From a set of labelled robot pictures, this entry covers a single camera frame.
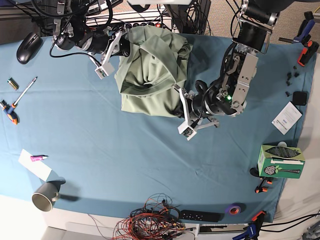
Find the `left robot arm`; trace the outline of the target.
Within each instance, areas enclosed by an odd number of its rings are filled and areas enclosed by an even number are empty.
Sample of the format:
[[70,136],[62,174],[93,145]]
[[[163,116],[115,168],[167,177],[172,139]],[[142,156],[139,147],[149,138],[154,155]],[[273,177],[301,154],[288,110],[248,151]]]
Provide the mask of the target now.
[[186,110],[179,103],[172,113],[179,118],[189,114],[193,122],[214,115],[241,114],[257,71],[257,54],[267,52],[280,12],[269,1],[243,0],[232,18],[237,26],[231,30],[232,43],[222,58],[219,77],[210,84],[197,80],[197,93],[185,95]]

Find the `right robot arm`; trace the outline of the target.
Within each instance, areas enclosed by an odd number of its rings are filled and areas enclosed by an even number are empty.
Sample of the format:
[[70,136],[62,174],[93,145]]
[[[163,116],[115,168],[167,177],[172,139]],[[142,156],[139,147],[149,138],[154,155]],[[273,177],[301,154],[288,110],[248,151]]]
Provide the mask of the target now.
[[80,49],[83,55],[104,55],[111,49],[111,44],[116,40],[116,33],[123,30],[121,26],[112,26],[113,19],[112,2],[104,0],[109,16],[106,22],[96,26],[87,25],[88,17],[100,13],[100,0],[59,0],[57,2],[57,15],[54,18],[55,30],[53,43],[49,50],[52,58],[64,58],[70,56],[54,55],[53,48],[69,51],[74,47]]

